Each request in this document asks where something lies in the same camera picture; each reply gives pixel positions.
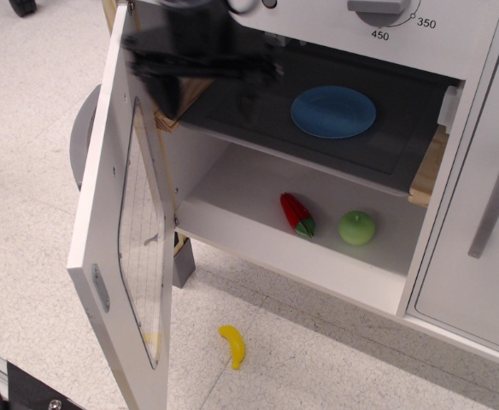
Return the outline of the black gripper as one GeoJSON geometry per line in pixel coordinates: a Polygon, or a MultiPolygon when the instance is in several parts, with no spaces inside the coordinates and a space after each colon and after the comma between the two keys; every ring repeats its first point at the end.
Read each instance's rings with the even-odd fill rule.
{"type": "Polygon", "coordinates": [[[158,109],[169,119],[181,113],[185,79],[243,81],[237,91],[241,115],[258,115],[265,91],[283,74],[273,46],[236,15],[249,13],[228,1],[159,1],[149,28],[127,34],[122,45],[158,109]]]}

